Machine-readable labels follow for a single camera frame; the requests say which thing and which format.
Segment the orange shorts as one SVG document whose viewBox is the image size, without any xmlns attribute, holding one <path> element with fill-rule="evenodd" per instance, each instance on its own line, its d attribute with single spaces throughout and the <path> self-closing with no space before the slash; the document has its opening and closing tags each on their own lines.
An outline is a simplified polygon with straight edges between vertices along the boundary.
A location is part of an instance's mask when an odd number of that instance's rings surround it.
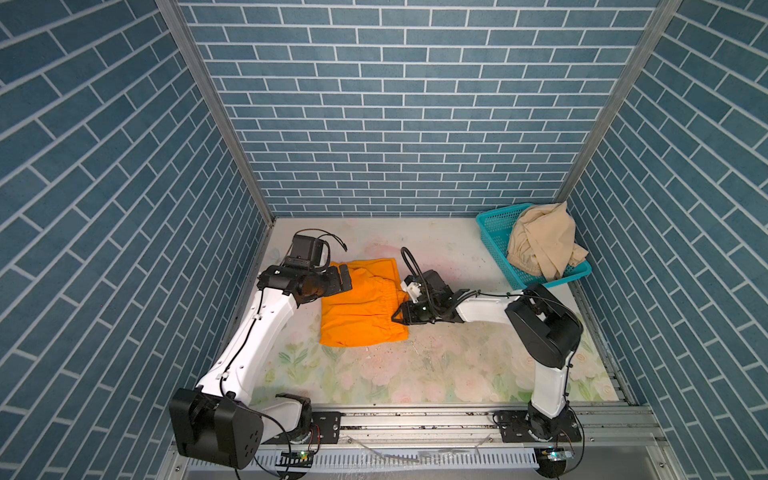
<svg viewBox="0 0 768 480">
<path fill-rule="evenodd" d="M 320 343 L 354 348 L 406 340 L 408 328 L 392 320 L 407 299 L 396 261 L 360 260 L 347 267 L 352 289 L 322 299 Z"/>
</svg>

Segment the teal plastic basket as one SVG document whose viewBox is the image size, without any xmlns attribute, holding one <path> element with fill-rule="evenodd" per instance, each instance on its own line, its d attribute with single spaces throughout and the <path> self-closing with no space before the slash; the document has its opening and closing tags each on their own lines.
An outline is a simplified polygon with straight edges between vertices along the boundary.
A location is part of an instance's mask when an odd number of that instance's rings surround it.
<svg viewBox="0 0 768 480">
<path fill-rule="evenodd" d="M 552 281 L 528 274 L 507 261 L 507 246 L 512 229 L 522 212 L 532 206 L 532 203 L 511 205 L 480 213 L 476 217 L 480 238 L 510 286 L 515 290 L 522 290 L 533 284 L 543 284 L 547 288 L 552 288 L 590 275 L 592 266 L 588 260 L 584 260 L 575 267 L 568 266 L 561 279 Z"/>
</svg>

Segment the beige shorts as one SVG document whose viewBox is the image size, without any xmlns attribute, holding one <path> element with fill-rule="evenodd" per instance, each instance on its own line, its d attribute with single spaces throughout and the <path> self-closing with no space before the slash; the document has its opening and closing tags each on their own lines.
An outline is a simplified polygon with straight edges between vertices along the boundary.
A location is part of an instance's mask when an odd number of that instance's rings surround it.
<svg viewBox="0 0 768 480">
<path fill-rule="evenodd" d="M 575 233 L 566 202 L 529 207 L 512 227 L 506 259 L 529 275 L 562 279 L 568 267 L 587 259 L 588 251 L 575 241 Z"/>
</svg>

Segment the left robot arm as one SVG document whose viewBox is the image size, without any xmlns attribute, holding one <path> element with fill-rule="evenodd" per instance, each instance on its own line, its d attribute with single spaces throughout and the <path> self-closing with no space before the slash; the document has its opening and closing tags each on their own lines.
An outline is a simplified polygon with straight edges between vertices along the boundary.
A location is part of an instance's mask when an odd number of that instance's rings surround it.
<svg viewBox="0 0 768 480">
<path fill-rule="evenodd" d="M 261 444 L 305 440 L 312 431 L 307 397 L 279 394 L 254 408 L 256 381 L 287 322 L 300 306 L 350 291 L 347 265 L 322 271 L 272 265 L 264 270 L 244 320 L 211 369 L 172 396 L 169 413 L 181 455 L 243 469 Z"/>
</svg>

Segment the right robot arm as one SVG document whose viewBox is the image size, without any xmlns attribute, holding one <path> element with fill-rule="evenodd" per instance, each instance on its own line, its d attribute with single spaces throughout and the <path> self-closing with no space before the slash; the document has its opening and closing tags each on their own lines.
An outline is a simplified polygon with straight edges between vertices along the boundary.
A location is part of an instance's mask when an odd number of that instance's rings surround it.
<svg viewBox="0 0 768 480">
<path fill-rule="evenodd" d="M 514 328 L 535 362 L 534 387 L 525 421 L 529 435 L 551 441 L 573 422 L 567 399 L 572 359 L 581 343 L 583 324 L 545 286 L 499 293 L 462 289 L 407 277 L 401 282 L 408 299 L 391 320 L 405 326 L 446 323 L 496 323 Z"/>
</svg>

